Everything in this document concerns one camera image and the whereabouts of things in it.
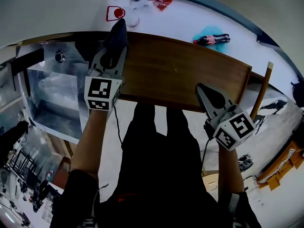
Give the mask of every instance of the white floor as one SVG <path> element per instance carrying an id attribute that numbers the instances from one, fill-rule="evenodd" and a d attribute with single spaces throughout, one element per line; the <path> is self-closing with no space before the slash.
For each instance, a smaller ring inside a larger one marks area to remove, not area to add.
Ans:
<path id="1" fill-rule="evenodd" d="M 135 106 L 135 102 L 123 100 L 119 100 L 116 105 L 122 140 L 126 134 L 129 123 L 133 118 Z M 265 129 L 264 132 L 251 137 L 237 148 L 239 157 L 249 153 L 254 162 L 254 165 L 243 173 L 243 177 L 258 175 L 264 166 L 274 158 L 291 135 L 292 130 L 299 123 L 301 112 L 302 110 L 300 108 L 292 101 L 289 101 L 287 109 L 281 115 L 272 115 L 269 120 L 265 122 L 267 129 Z M 184 114 L 187 117 L 190 132 L 199 142 L 202 156 L 208 140 L 203 128 L 207 117 L 204 113 L 189 111 L 184 111 Z M 157 132 L 166 135 L 167 122 L 165 107 L 155 107 L 155 126 Z M 114 112 L 112 112 L 105 131 L 101 166 L 98 174 L 100 187 L 109 184 L 100 192 L 101 201 L 107 200 L 117 185 L 122 159 L 122 150 L 120 146 L 116 118 Z M 204 167 L 206 170 L 218 170 L 218 146 L 215 140 L 212 140 L 208 144 Z"/>

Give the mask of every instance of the wooden plank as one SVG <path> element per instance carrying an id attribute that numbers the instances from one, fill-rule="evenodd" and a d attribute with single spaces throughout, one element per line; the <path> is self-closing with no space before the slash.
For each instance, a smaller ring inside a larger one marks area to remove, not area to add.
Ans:
<path id="1" fill-rule="evenodd" d="M 62 139 L 62 141 L 63 141 L 62 145 L 64 145 L 64 146 L 66 147 L 66 149 L 67 149 L 69 155 L 70 155 L 71 158 L 72 158 L 72 156 L 73 156 L 73 154 L 74 154 L 74 151 L 73 151 L 73 147 L 71 147 L 71 143 L 70 143 L 69 141 L 63 140 L 63 139 Z"/>
<path id="2" fill-rule="evenodd" d="M 68 141 L 65 141 L 65 143 L 66 143 L 67 146 L 69 146 L 69 148 L 71 149 L 72 153 L 74 153 L 75 150 L 76 150 L 77 144 L 72 143 L 72 142 L 68 142 Z"/>
<path id="3" fill-rule="evenodd" d="M 121 99 L 201 112 L 195 96 L 201 82 L 240 102 L 251 66 L 175 39 L 128 32 L 128 41 Z"/>
<path id="4" fill-rule="evenodd" d="M 53 148 L 53 152 L 60 154 L 62 156 L 65 156 L 69 159 L 72 158 L 73 153 L 71 152 L 71 150 L 66 146 L 65 140 L 60 139 L 54 135 L 51 135 L 49 133 L 47 133 L 48 139 L 51 142 L 51 146 Z"/>
<path id="5" fill-rule="evenodd" d="M 55 149 L 55 147 L 54 147 L 54 145 L 53 145 L 53 143 L 52 143 L 52 141 L 51 141 L 51 139 L 50 139 L 50 137 L 49 137 L 49 134 L 48 134 L 47 132 L 43 131 L 43 130 L 41 130 L 41 133 L 42 133 L 42 135 L 43 135 L 45 141 L 47 142 L 47 145 L 48 145 L 49 149 L 50 149 L 53 153 L 59 154 L 59 153 L 56 151 L 56 149 Z"/>
<path id="6" fill-rule="evenodd" d="M 39 43 L 39 42 L 50 42 L 50 41 L 60 41 L 64 40 L 65 37 L 72 36 L 74 33 L 60 33 L 60 34 L 52 34 L 52 35 L 46 35 L 46 36 L 40 36 L 40 37 L 35 37 L 31 39 L 26 39 L 21 42 L 23 46 L 28 46 L 34 43 Z"/>

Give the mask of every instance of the floor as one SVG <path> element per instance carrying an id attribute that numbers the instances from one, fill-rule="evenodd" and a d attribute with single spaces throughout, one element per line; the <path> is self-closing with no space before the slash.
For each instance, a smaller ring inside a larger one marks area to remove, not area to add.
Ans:
<path id="1" fill-rule="evenodd" d="M 28 128 L 28 134 L 21 144 L 21 150 L 34 160 L 37 165 L 35 174 L 38 175 L 39 180 L 46 179 L 48 173 L 55 171 L 62 160 L 62 156 L 51 151 L 41 130 L 34 126 Z"/>
<path id="2" fill-rule="evenodd" d="M 119 120 L 120 135 L 123 139 L 128 125 L 133 118 L 135 102 L 119 100 L 116 109 Z M 254 165 L 243 172 L 243 177 L 258 175 L 262 168 L 277 154 L 291 135 L 292 130 L 299 124 L 302 110 L 292 101 L 288 101 L 286 110 L 281 115 L 271 115 L 265 122 L 267 128 L 256 136 L 251 137 L 237 148 L 238 156 L 250 154 Z M 201 156 L 208 140 L 203 125 L 207 119 L 203 113 L 184 111 L 189 129 L 199 142 Z M 155 107 L 155 126 L 159 133 L 166 135 L 166 108 Z M 100 192 L 101 201 L 107 200 L 113 193 L 119 176 L 122 150 L 118 139 L 118 129 L 114 112 L 110 115 L 105 131 L 101 166 L 99 170 L 99 186 L 105 186 Z M 218 146 L 215 140 L 208 144 L 204 161 L 206 170 L 218 170 Z"/>

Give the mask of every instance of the white table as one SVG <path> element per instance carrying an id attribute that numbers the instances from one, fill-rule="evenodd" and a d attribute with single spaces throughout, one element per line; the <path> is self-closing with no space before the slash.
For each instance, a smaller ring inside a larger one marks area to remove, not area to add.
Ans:
<path id="1" fill-rule="evenodd" d="M 258 44 L 256 35 L 245 27 L 211 9 L 185 0 L 173 0 L 163 12 L 153 10 L 151 14 L 149 11 L 138 10 L 140 24 L 130 31 L 192 42 L 193 36 L 206 26 L 220 27 L 231 37 L 225 54 L 249 64 L 253 72 L 262 76 L 268 61 L 273 62 L 270 84 L 294 100 L 290 83 L 298 82 L 296 73 L 273 49 Z"/>
<path id="2" fill-rule="evenodd" d="M 0 0 L 0 48 L 28 38 L 73 32 L 109 31 L 108 5 L 126 7 L 130 0 Z M 217 26 L 231 36 L 227 55 L 252 66 L 264 75 L 268 61 L 274 63 L 270 84 L 293 99 L 291 82 L 295 72 L 273 50 L 256 42 L 256 36 L 238 23 L 201 5 L 173 0 L 163 12 L 138 10 L 140 24 L 130 31 L 191 42 L 206 26 Z"/>

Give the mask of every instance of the cable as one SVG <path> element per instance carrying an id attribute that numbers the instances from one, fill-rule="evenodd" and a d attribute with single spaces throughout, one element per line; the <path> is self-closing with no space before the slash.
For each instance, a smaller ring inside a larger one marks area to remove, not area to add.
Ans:
<path id="1" fill-rule="evenodd" d="M 106 188 L 107 186 L 109 186 L 109 183 L 108 183 L 108 184 L 106 184 L 106 185 L 104 185 L 104 186 L 102 186 L 101 188 L 99 188 L 99 189 L 97 190 L 97 192 L 96 192 L 95 196 L 94 196 L 93 208 L 92 208 L 92 214 L 91 214 L 91 216 L 92 216 L 92 217 L 94 217 L 94 218 L 95 218 L 95 214 L 94 214 L 94 206 L 95 206 L 95 200 L 96 200 L 97 194 L 99 193 L 100 189 L 102 189 L 102 188 Z"/>
<path id="2" fill-rule="evenodd" d="M 25 135 L 24 135 L 24 137 L 23 137 L 21 143 L 25 143 L 27 140 L 28 140 L 28 139 L 27 139 L 27 133 L 25 133 Z"/>
<path id="3" fill-rule="evenodd" d="M 205 154 L 206 154 L 206 150 L 207 150 L 207 145 L 209 143 L 210 139 L 208 139 L 207 143 L 206 143 L 206 146 L 205 146 L 205 150 L 204 150 L 204 155 L 203 155 L 203 159 L 201 161 L 201 166 L 203 167 L 203 164 L 204 164 L 204 159 L 205 159 Z"/>
<path id="4" fill-rule="evenodd" d="M 19 147 L 22 146 L 22 144 L 25 143 L 28 140 L 28 139 L 26 139 L 26 141 L 23 141 L 26 136 L 27 136 L 27 134 L 24 135 L 24 137 L 23 137 L 23 139 L 21 141 L 18 141 L 19 145 L 16 148 L 16 150 L 19 149 Z"/>
<path id="5" fill-rule="evenodd" d="M 115 106 L 114 106 L 114 111 L 115 111 L 115 117 L 116 117 L 116 121 L 117 121 L 117 129 L 118 129 L 119 141 L 120 141 L 120 144 L 123 144 L 122 139 L 120 138 L 119 123 L 118 123 L 118 117 L 117 117 L 117 112 L 116 112 L 116 107 Z"/>

